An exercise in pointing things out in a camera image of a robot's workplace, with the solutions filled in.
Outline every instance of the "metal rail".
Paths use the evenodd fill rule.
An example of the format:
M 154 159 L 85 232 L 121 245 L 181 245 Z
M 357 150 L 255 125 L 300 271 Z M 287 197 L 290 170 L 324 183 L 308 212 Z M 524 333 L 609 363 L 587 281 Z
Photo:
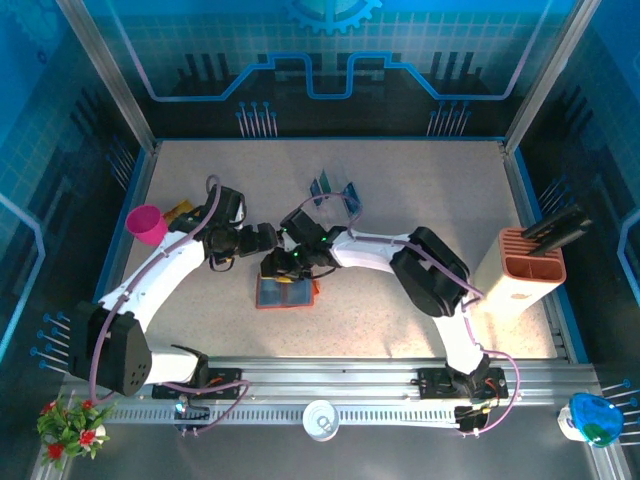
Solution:
M 494 361 L 505 371 L 510 392 L 515 372 L 506 362 Z M 408 425 L 434 422 L 455 426 L 453 410 L 468 405 L 465 400 L 420 400 L 418 387 L 411 384 L 419 368 L 444 366 L 438 359 L 274 359 L 216 358 L 217 368 L 241 368 L 251 382 L 246 400 L 225 422 L 243 425 L 297 425 L 304 407 L 313 400 L 332 402 L 341 420 L 352 425 Z M 599 384 L 591 365 L 571 365 L 563 360 L 524 360 L 519 362 L 522 388 L 518 406 L 564 405 L 578 391 L 598 392 Z M 86 394 L 86 382 L 71 380 L 66 388 Z M 209 408 L 211 418 L 188 423 L 208 423 L 223 412 L 231 400 L 199 400 Z M 121 398 L 110 420 L 121 424 L 176 424 L 175 402 L 154 400 L 151 387 L 137 396 Z

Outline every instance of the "gear logo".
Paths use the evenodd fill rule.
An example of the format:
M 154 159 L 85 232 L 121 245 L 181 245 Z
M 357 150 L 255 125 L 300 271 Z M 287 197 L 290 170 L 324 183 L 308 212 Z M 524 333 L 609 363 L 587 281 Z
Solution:
M 336 30 L 345 34 L 348 27 L 359 28 L 361 20 L 371 18 L 371 10 L 381 6 L 380 0 L 288 0 L 285 8 L 289 20 L 297 21 L 300 28 L 332 35 Z

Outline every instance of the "metal frame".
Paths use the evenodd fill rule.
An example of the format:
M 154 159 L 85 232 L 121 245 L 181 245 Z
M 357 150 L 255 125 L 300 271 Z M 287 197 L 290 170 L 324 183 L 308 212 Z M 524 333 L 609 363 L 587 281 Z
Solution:
M 98 75 L 111 93 L 120 113 L 129 124 L 129 128 L 147 152 L 153 152 L 156 139 L 144 114 L 131 93 L 118 64 L 111 55 L 97 25 L 91 18 L 82 0 L 56 0 L 60 10 L 67 18 Z
M 56 1 L 140 145 L 148 152 L 154 152 L 156 139 L 84 4 L 81 0 Z M 531 221 L 533 210 L 528 202 L 522 178 L 518 178 L 513 154 L 599 3 L 600 0 L 584 0 L 576 7 L 567 22 L 557 50 L 525 98 L 507 133 L 508 155 L 505 158 L 505 168 L 521 219 Z M 555 327 L 562 332 L 564 322 L 561 316 L 554 317 L 561 309 L 557 308 L 558 302 L 555 303 L 555 306 L 552 305 L 553 308 L 545 308 L 550 314 L 552 329 Z M 566 344 L 568 336 L 563 337 L 567 348 L 566 357 L 575 360 L 575 352 L 570 344 Z M 417 368 L 442 367 L 442 360 L 218 358 L 212 361 L 217 367 L 242 368 L 244 378 L 253 384 L 250 396 L 228 420 L 230 423 L 297 425 L 301 423 L 304 406 L 316 398 L 330 400 L 338 407 L 343 422 L 351 424 L 407 425 L 407 422 L 416 424 L 426 421 L 444 426 L 451 423 L 451 403 L 420 400 L 417 386 L 410 384 Z M 510 365 L 501 362 L 496 362 L 496 365 L 504 368 L 508 383 L 513 385 L 514 372 Z M 592 365 L 569 364 L 563 359 L 527 360 L 519 362 L 519 365 L 523 389 L 518 405 L 561 406 L 577 391 L 601 393 Z M 78 395 L 86 395 L 87 390 L 86 382 L 72 377 L 67 377 L 63 386 L 63 393 L 66 394 L 75 392 Z M 208 406 L 212 419 L 229 403 L 211 402 Z M 150 387 L 145 387 L 137 397 L 120 401 L 111 423 L 174 423 L 173 411 L 174 402 L 152 400 Z M 594 470 L 599 478 L 631 478 L 619 445 L 591 450 Z M 61 472 L 38 465 L 39 462 L 34 469 L 33 479 L 63 476 Z
M 518 109 L 505 138 L 508 153 L 514 153 L 525 133 L 538 114 L 551 88 L 556 82 L 562 70 L 567 66 L 569 57 L 582 38 L 593 14 L 596 12 L 601 0 L 583 0 L 574 8 L 571 16 L 565 24 L 560 43 L 545 68 L 540 72 L 535 83 L 527 93 L 522 105 Z

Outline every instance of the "metal pin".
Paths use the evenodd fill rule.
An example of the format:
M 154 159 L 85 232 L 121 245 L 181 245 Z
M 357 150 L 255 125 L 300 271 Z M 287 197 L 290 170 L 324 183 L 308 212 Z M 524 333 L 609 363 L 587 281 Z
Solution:
M 35 357 L 36 355 L 40 355 L 42 358 L 46 358 L 47 360 L 53 360 L 54 362 L 59 362 L 59 363 L 63 363 L 64 365 L 67 365 L 67 362 L 65 362 L 64 360 L 60 360 L 59 358 L 52 357 L 51 355 L 47 355 L 45 353 L 39 352 L 36 347 L 31 347 L 31 350 L 29 350 L 29 355 L 31 355 L 32 357 Z
M 438 102 L 438 113 L 436 115 L 436 123 L 433 125 L 433 133 L 435 133 L 436 128 L 438 128 L 438 120 L 440 120 L 440 113 L 442 113 L 442 108 L 445 106 L 446 102 L 444 100 L 440 100 Z
M 65 317 L 63 312 L 58 312 L 58 313 L 56 313 L 56 318 L 57 318 L 58 320 L 65 320 L 65 321 L 67 321 L 67 322 L 71 323 L 71 320 L 70 320 L 70 319 L 68 319 L 67 317 Z
M 270 115 L 269 115 L 269 102 L 262 102 L 262 106 L 264 107 L 264 111 L 265 113 L 265 117 L 267 118 L 267 128 L 269 128 L 269 136 L 272 137 L 272 133 L 271 133 L 271 121 L 269 120 Z
M 562 197 L 566 193 L 567 184 L 564 181 L 560 180 L 556 188 L 552 189 L 551 192 L 542 200 L 540 203 L 543 205 L 543 208 L 549 208 L 553 202 L 557 201 L 559 197 Z
M 276 112 L 271 112 L 271 121 L 273 122 L 273 136 L 278 137 L 278 122 L 276 122 Z
M 54 325 L 58 325 L 60 328 L 69 330 L 69 327 L 67 327 L 66 325 L 63 325 L 60 322 L 56 322 L 53 318 L 51 318 L 51 315 L 49 315 L 48 313 L 45 313 L 44 317 L 42 317 L 42 320 L 44 320 L 44 323 L 53 323 Z
M 449 122 L 453 119 L 453 109 L 456 108 L 457 104 L 458 102 L 456 102 L 455 100 L 451 102 L 451 110 L 449 110 L 449 115 L 447 115 L 447 125 L 444 127 L 445 135 L 447 133 L 447 129 L 449 128 Z
M 120 176 L 120 179 L 122 180 L 122 182 L 126 185 L 129 179 L 127 178 L 126 172 L 122 168 L 122 165 L 117 163 L 108 153 L 107 153 L 107 161 L 111 164 L 112 172 L 115 170 L 115 172 Z
M 267 129 L 264 126 L 264 112 L 258 112 L 258 116 L 260 117 L 260 122 L 262 123 L 262 136 L 266 138 Z
M 553 199 L 552 201 L 548 202 L 544 207 L 542 207 L 543 211 L 549 212 L 553 207 L 556 206 L 556 204 L 562 200 L 562 198 L 569 193 L 569 186 L 565 185 L 564 189 L 562 190 L 562 193 L 558 194 L 558 196 Z
M 240 127 L 240 133 L 242 134 L 242 138 L 245 138 L 244 128 L 242 128 L 242 112 L 236 112 L 236 118 L 238 119 L 238 126 Z
M 638 392 L 640 392 L 640 389 L 638 389 L 638 390 L 629 390 L 628 392 L 616 393 L 615 395 L 610 395 L 610 396 L 604 397 L 604 398 L 608 398 L 609 400 L 611 400 L 612 398 L 624 397 L 625 395 L 631 395 L 633 393 L 638 393 Z
M 447 134 L 449 137 L 453 134 L 453 128 L 460 117 L 460 112 L 453 112 L 453 122 L 451 122 L 451 126 L 449 127 L 449 133 Z
M 56 343 L 58 345 L 60 345 L 61 347 L 64 348 L 69 348 L 69 345 L 67 345 L 66 343 L 61 342 L 60 340 L 56 340 L 55 338 L 52 338 L 48 335 L 45 335 L 44 332 L 42 330 L 38 330 L 38 333 L 36 333 L 36 337 L 38 338 L 46 338 L 47 340 Z
M 247 112 L 244 109 L 244 106 L 246 105 L 246 103 L 239 102 L 238 105 L 240 105 L 240 108 L 242 109 L 242 118 L 244 119 L 244 129 L 247 132 L 247 135 L 249 135 L 249 123 L 247 122 Z
M 62 370 L 61 368 L 58 367 L 54 367 L 53 365 L 49 365 L 47 362 L 45 362 L 44 360 L 40 360 L 40 362 L 38 363 L 38 366 L 42 369 L 45 368 L 49 368 L 51 370 L 55 370 L 56 372 L 60 372 L 60 373 L 69 373 L 66 370 Z
M 462 117 L 464 117 L 464 112 L 467 109 L 467 107 L 469 106 L 469 100 L 465 100 L 464 102 L 462 102 L 462 112 L 460 112 L 460 117 L 458 118 L 458 123 L 456 124 L 456 128 L 453 130 L 454 133 L 458 132 L 458 129 L 460 128 L 460 124 L 462 123 Z
M 129 162 L 132 165 L 135 165 L 136 160 L 129 153 L 129 150 L 127 149 L 127 146 L 122 142 L 122 140 L 120 140 L 120 138 L 117 135 L 114 135 L 113 138 L 115 139 L 116 142 L 118 142 L 118 145 L 120 145 L 120 147 L 122 147 L 122 151 L 124 152 L 125 156 L 129 159 Z
M 69 338 L 70 338 L 69 335 L 65 335 L 60 330 L 58 330 L 56 327 L 51 327 L 51 333 L 53 335 L 58 335 L 59 337 L 66 338 L 67 340 L 69 340 Z
M 253 108 L 253 118 L 255 119 L 256 128 L 258 129 L 258 136 L 260 136 L 260 122 L 258 121 L 259 117 L 258 117 L 258 110 L 256 110 L 257 106 L 258 106 L 258 102 L 251 102 L 251 107 Z
M 431 134 L 431 125 L 433 125 L 433 119 L 436 117 L 436 111 L 431 110 L 429 114 L 429 125 L 427 125 L 427 133 L 425 134 L 427 137 Z
M 618 407 L 618 408 L 626 407 L 627 405 L 631 405 L 632 407 L 637 407 L 638 406 L 638 399 L 634 397 L 631 400 L 629 400 L 628 402 L 617 403 L 616 407 Z
M 125 181 L 122 179 L 122 176 L 113 167 L 113 165 L 111 166 L 111 176 L 116 179 L 116 182 L 118 182 L 118 185 L 120 185 L 123 188 L 123 190 L 127 189 L 127 187 L 125 186 Z
M 128 175 L 131 175 L 133 173 L 133 168 L 131 168 L 131 165 L 129 165 L 129 162 L 127 162 L 127 160 L 124 158 L 124 155 L 122 155 L 121 151 L 116 150 L 113 144 L 109 145 L 109 149 L 111 150 L 111 153 L 113 153 L 113 155 L 118 159 L 118 164 L 124 168 Z
M 544 192 L 540 194 L 540 197 L 538 198 L 538 202 L 542 202 L 549 195 L 551 195 L 560 186 L 560 184 L 562 184 L 562 182 L 564 182 L 566 179 L 567 179 L 566 175 L 562 174 L 560 178 L 551 180 L 551 183 L 549 183 L 549 186 L 545 188 Z
M 247 112 L 249 118 L 249 125 L 251 126 L 251 136 L 256 138 L 256 127 L 253 125 L 253 112 Z
M 467 113 L 464 114 L 464 121 L 462 122 L 462 127 L 460 127 L 460 133 L 458 134 L 459 136 L 462 136 L 464 134 L 464 129 L 467 126 L 467 122 L 469 121 L 469 117 L 471 116 L 471 112 L 467 111 Z
M 440 133 L 442 133 L 442 126 L 444 125 L 444 122 L 448 116 L 449 112 L 442 112 L 442 120 L 440 121 L 440 126 L 438 127 L 438 136 L 440 136 Z
M 62 355 L 63 357 L 68 357 L 69 356 L 69 354 L 67 352 L 63 352 L 62 350 L 58 350 L 57 348 L 54 348 L 54 346 L 51 345 L 50 343 L 47 343 L 44 346 L 44 351 L 47 352 L 47 353 L 51 353 L 51 352 L 57 353 L 59 355 Z
M 629 380 L 628 378 L 625 378 L 622 381 L 622 383 L 618 383 L 616 385 L 611 385 L 610 387 L 603 388 L 602 391 L 606 392 L 607 390 L 613 390 L 614 388 L 620 388 L 620 387 L 631 388 L 631 380 Z

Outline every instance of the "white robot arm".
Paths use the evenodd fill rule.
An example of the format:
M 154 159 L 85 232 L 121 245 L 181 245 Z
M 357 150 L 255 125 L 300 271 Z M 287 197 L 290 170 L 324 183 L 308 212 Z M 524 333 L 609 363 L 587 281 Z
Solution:
M 433 232 L 424 227 L 398 236 L 363 234 L 344 227 L 326 232 L 298 209 L 281 222 L 278 238 L 268 224 L 258 225 L 257 233 L 250 226 L 242 227 L 244 196 L 221 188 L 222 208 L 206 228 L 195 236 L 189 234 L 200 225 L 210 201 L 175 220 L 149 260 L 99 305 L 78 306 L 72 316 L 71 374 L 90 378 L 94 346 L 111 319 L 95 373 L 98 385 L 124 395 L 135 394 L 145 384 L 204 386 L 208 357 L 184 346 L 150 349 L 144 335 L 149 323 L 180 282 L 205 260 L 215 270 L 215 265 L 232 266 L 235 256 L 271 251 L 261 264 L 263 277 L 311 278 L 315 266 L 363 267 L 394 274 L 414 305 L 436 323 L 447 354 L 449 391 L 453 388 L 459 396 L 474 398 L 484 387 L 489 360 L 472 340 L 462 312 L 469 272 Z
M 466 265 L 429 229 L 410 234 L 373 235 L 333 227 L 325 231 L 301 209 L 281 222 L 282 247 L 261 264 L 265 278 L 287 281 L 313 278 L 316 266 L 362 267 L 391 273 L 409 299 L 431 316 L 447 355 L 447 371 L 455 389 L 474 397 L 484 388 L 489 359 L 473 340 L 463 314 L 470 289 Z
M 90 383 L 95 375 L 97 385 L 123 395 L 133 395 L 145 384 L 171 382 L 197 388 L 207 381 L 206 355 L 177 345 L 149 348 L 145 332 L 180 282 L 206 260 L 212 270 L 219 265 L 231 268 L 236 256 L 277 245 L 271 225 L 260 224 L 257 232 L 243 226 L 246 209 L 241 193 L 227 187 L 220 187 L 219 194 L 217 190 L 209 193 L 205 205 L 174 220 L 147 261 L 98 305 L 76 307 L 71 315 L 69 373 Z M 97 365 L 94 349 L 100 352 Z

